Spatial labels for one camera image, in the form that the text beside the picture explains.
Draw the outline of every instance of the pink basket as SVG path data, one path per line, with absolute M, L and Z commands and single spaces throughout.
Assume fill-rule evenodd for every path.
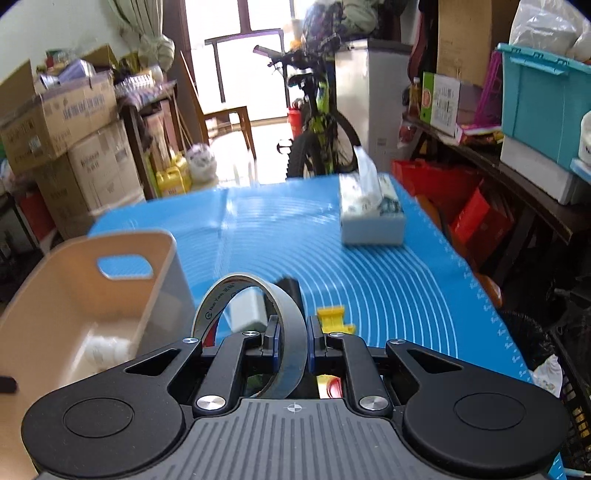
M 474 127 L 491 127 L 501 124 L 503 112 L 503 57 L 493 51 L 488 64 L 486 82 L 474 116 Z

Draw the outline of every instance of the green box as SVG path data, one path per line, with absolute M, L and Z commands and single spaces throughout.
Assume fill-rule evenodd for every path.
M 425 72 L 421 98 L 421 120 L 454 137 L 457 125 L 470 125 L 482 89 L 445 75 Z

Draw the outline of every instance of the red container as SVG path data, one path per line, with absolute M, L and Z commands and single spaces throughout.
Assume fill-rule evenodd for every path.
M 392 160 L 392 175 L 413 197 L 424 195 L 452 223 L 478 187 L 474 168 L 446 167 L 424 160 Z
M 515 219 L 505 198 L 484 183 L 453 222 L 451 230 L 466 245 L 478 267 L 495 251 Z
M 297 137 L 301 134 L 301 112 L 296 108 L 287 109 L 287 121 L 291 125 L 291 134 Z
M 37 241 L 43 240 L 56 227 L 39 190 L 28 192 L 18 202 L 18 206 L 29 222 Z

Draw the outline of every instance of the red bag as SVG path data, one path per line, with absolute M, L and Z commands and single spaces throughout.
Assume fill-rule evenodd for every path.
M 392 175 L 413 197 L 425 195 L 452 223 L 478 187 L 474 168 L 446 167 L 424 160 L 392 160 Z
M 481 183 L 451 230 L 480 267 L 511 230 L 515 219 L 505 198 Z

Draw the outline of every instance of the bicycle tire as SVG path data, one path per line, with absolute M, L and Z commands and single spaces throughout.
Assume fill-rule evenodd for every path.
M 345 132 L 345 135 L 347 135 L 347 139 L 351 143 L 351 152 L 352 152 L 352 158 L 351 158 L 350 163 L 343 165 L 343 164 L 341 164 L 341 162 L 337 158 L 337 161 L 335 162 L 336 163 L 335 167 L 337 169 L 337 173 L 351 173 L 352 171 L 355 171 L 358 169 L 357 155 L 355 155 L 355 151 L 353 150 L 353 147 L 360 147 L 361 146 L 361 142 L 359 140 L 359 135 L 357 134 L 357 132 L 353 128 L 353 125 L 351 125 L 351 123 L 347 120 L 347 118 L 342 113 L 340 113 L 338 110 L 335 110 L 334 112 L 332 112 L 331 115 L 335 119 L 336 123 L 338 125 L 340 125 L 340 127 L 343 129 L 343 131 Z
M 311 130 L 306 130 L 294 139 L 287 161 L 287 178 L 303 178 L 306 165 L 308 170 L 311 167 L 315 176 L 326 173 L 320 153 L 320 142 Z

